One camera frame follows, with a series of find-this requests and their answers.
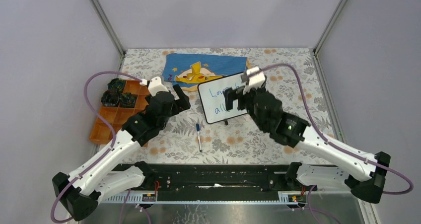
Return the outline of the black framed whiteboard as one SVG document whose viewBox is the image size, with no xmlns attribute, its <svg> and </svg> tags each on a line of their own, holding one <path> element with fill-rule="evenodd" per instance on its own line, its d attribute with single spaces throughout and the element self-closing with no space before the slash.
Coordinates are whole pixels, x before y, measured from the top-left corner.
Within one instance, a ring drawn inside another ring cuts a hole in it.
<svg viewBox="0 0 421 224">
<path fill-rule="evenodd" d="M 242 73 L 237 73 L 198 85 L 198 92 L 205 120 L 208 124 L 214 124 L 246 114 L 245 110 L 237 109 L 237 100 L 233 101 L 233 109 L 228 110 L 225 106 L 225 99 L 223 96 L 223 91 L 226 89 L 237 89 L 245 85 L 241 81 L 241 75 Z"/>
</svg>

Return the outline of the white marker pen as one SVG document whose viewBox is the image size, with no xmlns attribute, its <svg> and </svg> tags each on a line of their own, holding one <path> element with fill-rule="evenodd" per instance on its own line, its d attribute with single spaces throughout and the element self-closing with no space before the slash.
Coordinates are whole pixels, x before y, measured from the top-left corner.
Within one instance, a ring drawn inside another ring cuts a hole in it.
<svg viewBox="0 0 421 224">
<path fill-rule="evenodd" d="M 199 151 L 200 151 L 200 152 L 203 152 L 200 131 L 199 131 L 199 132 L 197 132 L 197 137 L 198 137 L 198 147 L 199 147 Z"/>
</svg>

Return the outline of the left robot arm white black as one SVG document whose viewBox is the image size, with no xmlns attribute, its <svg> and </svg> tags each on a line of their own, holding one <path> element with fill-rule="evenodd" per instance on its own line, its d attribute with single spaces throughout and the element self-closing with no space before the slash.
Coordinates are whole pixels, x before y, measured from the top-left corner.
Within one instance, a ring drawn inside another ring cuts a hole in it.
<svg viewBox="0 0 421 224">
<path fill-rule="evenodd" d="M 126 189 L 140 187 L 147 190 L 153 186 L 154 177 L 146 170 L 146 163 L 133 165 L 128 171 L 108 177 L 120 161 L 137 148 L 164 130 L 170 117 L 190 109 L 189 97 L 180 85 L 173 86 L 178 98 L 167 91 L 163 85 L 148 87 L 148 105 L 141 112 L 131 116 L 115 137 L 95 156 L 70 174 L 57 173 L 53 179 L 56 199 L 50 218 L 54 223 L 62 224 L 68 220 L 55 218 L 58 203 L 75 221 L 87 218 L 105 199 Z"/>
</svg>

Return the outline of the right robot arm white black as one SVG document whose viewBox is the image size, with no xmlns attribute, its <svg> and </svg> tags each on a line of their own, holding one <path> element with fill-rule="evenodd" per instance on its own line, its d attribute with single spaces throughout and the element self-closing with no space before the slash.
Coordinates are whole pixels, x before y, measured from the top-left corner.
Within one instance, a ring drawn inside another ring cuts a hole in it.
<svg viewBox="0 0 421 224">
<path fill-rule="evenodd" d="M 223 92 L 227 110 L 238 101 L 238 108 L 246 110 L 257 127 L 276 143 L 311 152 L 330 162 L 332 166 L 314 166 L 292 162 L 283 183 L 291 190 L 320 188 L 348 190 L 355 197 L 378 204 L 383 194 L 390 156 L 384 152 L 364 153 L 338 142 L 338 149 L 324 141 L 308 121 L 284 112 L 282 102 L 264 88 L 229 88 Z"/>
</svg>

